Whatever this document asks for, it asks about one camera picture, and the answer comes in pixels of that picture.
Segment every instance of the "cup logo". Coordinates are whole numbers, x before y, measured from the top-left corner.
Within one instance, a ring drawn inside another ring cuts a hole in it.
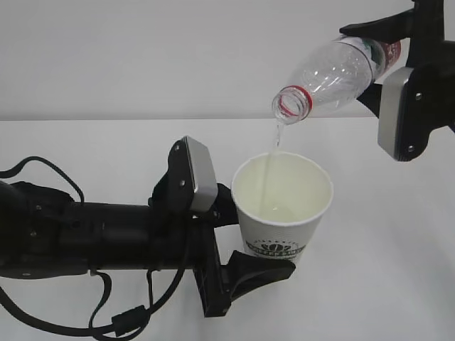
[[[275,259],[294,259],[305,249],[306,245],[300,247],[295,242],[284,242],[280,240],[258,239],[253,243],[246,242],[250,250],[258,256]]]

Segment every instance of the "white paper cup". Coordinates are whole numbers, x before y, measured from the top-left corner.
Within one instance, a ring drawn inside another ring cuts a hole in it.
[[[280,151],[241,165],[232,181],[232,197],[245,252],[296,263],[332,202],[333,184],[312,160]]]

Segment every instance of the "clear plastic bottle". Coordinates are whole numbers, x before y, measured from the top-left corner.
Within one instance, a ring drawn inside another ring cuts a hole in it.
[[[274,98],[272,109],[284,124],[333,111],[359,97],[400,57],[401,44],[341,36],[315,50]]]

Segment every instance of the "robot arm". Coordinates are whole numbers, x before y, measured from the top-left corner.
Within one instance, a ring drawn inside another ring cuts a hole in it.
[[[410,38],[406,66],[358,98],[379,118],[379,145],[398,161],[420,156],[433,130],[455,122],[455,42],[444,40],[444,0],[413,1],[409,11],[340,30],[384,43]]]
[[[64,172],[36,157],[0,172],[0,178],[16,175],[28,161],[51,166],[79,192],[80,202],[52,188],[0,181],[0,276],[32,280],[91,272],[103,278],[104,304],[111,283],[107,274],[98,271],[146,269],[150,274],[178,269],[165,295],[156,302],[151,298],[150,308],[139,306],[98,328],[92,323],[89,328],[67,328],[31,317],[0,287],[0,305],[32,327],[97,340],[109,339],[105,336],[109,332],[120,336],[136,330],[121,339],[130,340],[171,297],[186,269],[193,270],[205,317],[224,316],[240,296],[287,279],[295,269],[290,261],[238,251],[226,265],[220,263],[215,228],[237,224],[237,212],[230,190],[216,183],[208,149],[190,137],[173,145],[168,171],[145,206],[85,202]]]

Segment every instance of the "bottle mouth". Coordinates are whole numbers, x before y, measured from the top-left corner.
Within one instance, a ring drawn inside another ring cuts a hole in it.
[[[313,107],[310,94],[296,85],[285,87],[274,98],[275,117],[284,124],[293,124],[308,116]]]

